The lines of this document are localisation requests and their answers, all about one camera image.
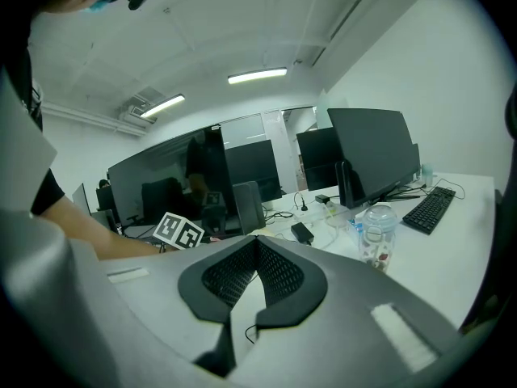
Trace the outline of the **blue tissue packet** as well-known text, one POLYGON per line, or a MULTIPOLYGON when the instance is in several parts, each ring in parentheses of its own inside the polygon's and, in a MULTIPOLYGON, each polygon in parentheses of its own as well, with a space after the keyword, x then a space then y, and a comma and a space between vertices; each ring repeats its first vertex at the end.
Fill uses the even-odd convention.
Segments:
POLYGON ((355 240, 358 241, 363 233, 363 218, 365 212, 357 213, 353 218, 350 218, 347 223, 347 233, 355 240))

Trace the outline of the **long ceiling light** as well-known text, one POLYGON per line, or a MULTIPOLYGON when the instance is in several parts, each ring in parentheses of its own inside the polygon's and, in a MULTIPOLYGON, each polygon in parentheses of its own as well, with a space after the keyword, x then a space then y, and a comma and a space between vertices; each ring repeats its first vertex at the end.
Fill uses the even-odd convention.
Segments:
POLYGON ((267 70, 257 70, 250 71, 243 74, 235 74, 228 76, 228 83, 230 85, 242 83, 242 82, 250 82, 254 80, 264 79, 264 78, 276 78, 285 76, 288 72, 286 67, 267 69, 267 70))
POLYGON ((181 103, 185 100, 185 97, 181 94, 178 94, 170 99, 167 99, 153 107, 151 107, 150 109, 146 110, 144 113, 141 114, 141 117, 142 118, 149 118, 151 116, 154 116, 156 115, 157 113, 167 109, 167 108, 170 108, 172 106, 174 106, 175 104, 178 104, 178 103, 181 103))

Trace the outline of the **small black keyboard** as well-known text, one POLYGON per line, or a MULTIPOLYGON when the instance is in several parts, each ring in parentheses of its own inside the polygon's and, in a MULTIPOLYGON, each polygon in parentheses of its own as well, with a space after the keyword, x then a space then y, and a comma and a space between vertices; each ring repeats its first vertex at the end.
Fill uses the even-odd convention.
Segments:
POLYGON ((402 218, 402 222, 421 233, 430 235, 455 196, 456 192, 450 188, 435 187, 422 202, 402 218))

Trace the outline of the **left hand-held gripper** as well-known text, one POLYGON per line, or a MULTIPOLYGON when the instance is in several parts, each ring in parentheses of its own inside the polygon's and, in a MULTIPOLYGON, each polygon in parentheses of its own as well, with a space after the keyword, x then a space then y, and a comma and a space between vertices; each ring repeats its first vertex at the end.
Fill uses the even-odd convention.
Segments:
POLYGON ((171 247, 186 250, 200 244, 204 230, 185 217, 165 213, 157 224, 153 236, 171 247))

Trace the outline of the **curved black monitor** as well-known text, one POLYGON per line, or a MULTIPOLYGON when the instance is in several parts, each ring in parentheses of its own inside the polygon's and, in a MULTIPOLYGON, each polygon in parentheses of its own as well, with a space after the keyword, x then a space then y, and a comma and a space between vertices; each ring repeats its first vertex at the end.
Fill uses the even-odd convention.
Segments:
POLYGON ((175 213, 223 238, 242 231, 221 126, 151 146, 108 169, 121 225, 155 226, 175 213))

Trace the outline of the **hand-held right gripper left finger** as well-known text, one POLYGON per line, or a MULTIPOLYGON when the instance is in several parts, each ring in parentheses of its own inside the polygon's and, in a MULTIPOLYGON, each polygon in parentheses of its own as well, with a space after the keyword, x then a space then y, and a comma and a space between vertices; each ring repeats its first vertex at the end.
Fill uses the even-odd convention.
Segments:
POLYGON ((253 236, 105 260, 100 267, 130 310, 162 342, 220 377, 233 371, 230 313, 256 270, 253 236))

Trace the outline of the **clear plastic bottle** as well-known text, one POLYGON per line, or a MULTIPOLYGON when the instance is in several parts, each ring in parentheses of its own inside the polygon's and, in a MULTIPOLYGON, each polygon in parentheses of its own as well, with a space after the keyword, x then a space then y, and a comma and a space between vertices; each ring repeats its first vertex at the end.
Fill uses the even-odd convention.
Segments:
POLYGON ((359 240, 359 259, 386 272, 396 241, 397 214, 387 204, 373 205, 362 217, 363 231, 359 240))

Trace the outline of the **person's black shirt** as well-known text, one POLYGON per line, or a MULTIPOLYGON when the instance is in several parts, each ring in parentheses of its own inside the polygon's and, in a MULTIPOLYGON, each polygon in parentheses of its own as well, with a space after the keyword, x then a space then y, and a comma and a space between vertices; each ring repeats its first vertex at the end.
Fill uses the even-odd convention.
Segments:
POLYGON ((36 216, 43 215, 64 196, 65 193, 58 185, 54 174, 48 170, 32 204, 31 213, 36 216))

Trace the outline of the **person's left forearm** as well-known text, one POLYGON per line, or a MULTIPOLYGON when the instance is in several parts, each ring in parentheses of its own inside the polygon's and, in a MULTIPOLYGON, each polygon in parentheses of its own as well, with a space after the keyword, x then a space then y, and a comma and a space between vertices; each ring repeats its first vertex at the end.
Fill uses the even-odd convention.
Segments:
POLYGON ((136 239, 124 238, 85 215, 68 201, 57 203, 43 218, 57 224, 67 238, 89 243, 101 260, 143 257, 158 254, 158 248, 136 239))

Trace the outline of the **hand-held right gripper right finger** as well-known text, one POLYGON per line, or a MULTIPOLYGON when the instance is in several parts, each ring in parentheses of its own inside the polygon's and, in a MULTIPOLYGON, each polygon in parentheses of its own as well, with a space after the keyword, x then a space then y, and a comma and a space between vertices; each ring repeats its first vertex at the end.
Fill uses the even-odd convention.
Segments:
POLYGON ((225 248, 278 247, 311 267, 301 290, 326 294, 298 323, 258 325, 257 340, 227 376, 236 388, 394 388, 439 362, 460 341, 432 306, 354 259, 268 237, 236 237, 225 248))

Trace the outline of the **grey computer tower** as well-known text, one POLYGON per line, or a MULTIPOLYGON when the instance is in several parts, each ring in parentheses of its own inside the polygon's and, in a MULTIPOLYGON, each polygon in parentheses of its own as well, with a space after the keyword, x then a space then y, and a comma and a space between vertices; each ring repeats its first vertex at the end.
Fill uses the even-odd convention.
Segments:
POLYGON ((243 234, 266 226, 259 186, 255 181, 233 185, 233 194, 243 234))

